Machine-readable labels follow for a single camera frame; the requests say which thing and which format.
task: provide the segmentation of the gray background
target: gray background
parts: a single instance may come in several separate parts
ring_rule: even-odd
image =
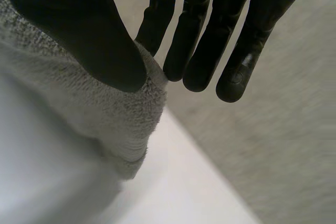
[[[149,0],[115,2],[135,38]],[[161,65],[182,3],[156,56]],[[228,104],[215,85],[246,11],[209,87],[191,93],[170,83],[168,107],[265,224],[335,223],[336,0],[297,0],[270,36],[245,95]]]

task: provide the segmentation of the hand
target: hand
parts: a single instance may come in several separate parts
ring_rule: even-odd
[[[145,83],[144,63],[113,0],[11,2],[19,13],[67,49],[94,78],[126,92],[135,92]]]
[[[184,0],[183,12],[163,70],[171,81],[183,79],[191,91],[209,84],[246,0],[213,0],[209,23],[196,50],[210,0]],[[217,96],[239,100],[277,20],[295,0],[251,0],[235,49],[218,81]],[[175,0],[150,0],[136,40],[155,55],[174,13]]]

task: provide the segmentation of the white surface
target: white surface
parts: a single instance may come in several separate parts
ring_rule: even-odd
[[[117,178],[92,144],[2,75],[0,90],[0,223],[66,224],[109,203]]]
[[[257,224],[257,219],[168,110],[136,178],[100,223]]]
[[[7,78],[0,90],[0,223],[257,223],[167,110],[136,178],[88,218],[118,190],[110,166],[29,91]]]

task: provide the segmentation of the gloved hand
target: gloved hand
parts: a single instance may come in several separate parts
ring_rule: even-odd
[[[16,9],[57,40],[99,81],[133,92],[146,79],[144,64],[113,0],[11,0]],[[246,0],[214,0],[207,29],[193,54],[209,0],[185,0],[164,65],[171,81],[204,90]],[[251,0],[237,45],[217,84],[224,101],[237,101],[276,21],[294,0]],[[174,13],[175,0],[150,0],[136,40],[153,55]]]
[[[99,81],[126,92],[146,81],[141,55],[113,0],[11,0]]]
[[[209,23],[196,50],[210,0],[184,0],[163,70],[170,81],[183,79],[191,91],[209,84],[246,0],[213,0]],[[295,0],[251,0],[235,49],[216,87],[226,102],[239,100],[278,19]],[[150,0],[136,40],[153,55],[174,13],[175,0]]]

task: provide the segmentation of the white towel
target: white towel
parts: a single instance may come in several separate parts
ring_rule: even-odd
[[[46,34],[0,0],[0,67],[41,95],[79,134],[96,139],[119,174],[133,178],[166,100],[167,79],[139,44],[148,77],[136,93],[88,75]]]

